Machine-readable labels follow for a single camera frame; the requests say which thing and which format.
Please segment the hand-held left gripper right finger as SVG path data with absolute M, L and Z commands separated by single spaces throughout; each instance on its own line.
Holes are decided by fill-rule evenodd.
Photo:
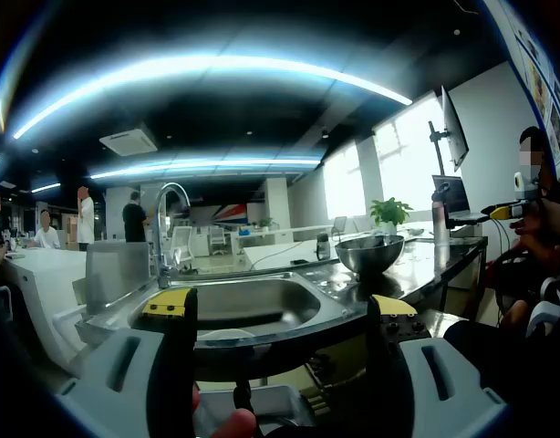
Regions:
M 380 437 L 486 437 L 508 411 L 480 372 L 416 310 L 372 296 L 367 307 L 368 419 Z

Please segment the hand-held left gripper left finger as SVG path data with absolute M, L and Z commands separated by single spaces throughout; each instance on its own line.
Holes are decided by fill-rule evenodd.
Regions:
M 192 437 L 197 315 L 196 289 L 163 290 L 88 355 L 58 399 L 95 437 Z

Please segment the person's right hand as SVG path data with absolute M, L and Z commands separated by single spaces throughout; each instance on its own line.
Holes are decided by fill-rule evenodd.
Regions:
M 511 223 L 519 236 L 515 249 L 528 250 L 545 266 L 560 272 L 560 204 L 546 199 L 525 206 L 524 216 Z

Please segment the person's left hand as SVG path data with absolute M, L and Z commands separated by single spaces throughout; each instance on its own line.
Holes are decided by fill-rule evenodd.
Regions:
M 257 423 L 254 414 L 246 409 L 237 409 L 212 434 L 212 438 L 251 438 Z

